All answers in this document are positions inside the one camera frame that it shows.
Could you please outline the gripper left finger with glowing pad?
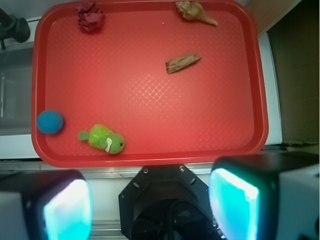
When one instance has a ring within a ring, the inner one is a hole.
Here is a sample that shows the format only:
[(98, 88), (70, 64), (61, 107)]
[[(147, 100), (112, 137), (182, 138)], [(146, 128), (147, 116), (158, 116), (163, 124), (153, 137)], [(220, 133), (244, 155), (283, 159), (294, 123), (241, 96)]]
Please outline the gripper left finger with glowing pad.
[(2, 240), (87, 240), (92, 222), (92, 190), (80, 171), (0, 175)]

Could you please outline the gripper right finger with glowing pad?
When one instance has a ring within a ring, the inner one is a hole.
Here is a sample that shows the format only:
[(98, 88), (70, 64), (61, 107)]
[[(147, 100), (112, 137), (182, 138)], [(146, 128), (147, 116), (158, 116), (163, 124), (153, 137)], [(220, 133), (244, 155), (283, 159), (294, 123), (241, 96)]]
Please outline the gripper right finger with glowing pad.
[(228, 240), (317, 240), (319, 177), (313, 153), (220, 157), (208, 180), (213, 217)]

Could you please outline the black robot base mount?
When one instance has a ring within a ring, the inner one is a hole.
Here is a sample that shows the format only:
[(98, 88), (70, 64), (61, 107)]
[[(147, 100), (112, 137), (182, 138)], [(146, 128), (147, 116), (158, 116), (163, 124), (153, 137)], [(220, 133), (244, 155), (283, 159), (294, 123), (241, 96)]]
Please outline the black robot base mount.
[(118, 195), (129, 240), (220, 240), (209, 189), (184, 165), (145, 166)]

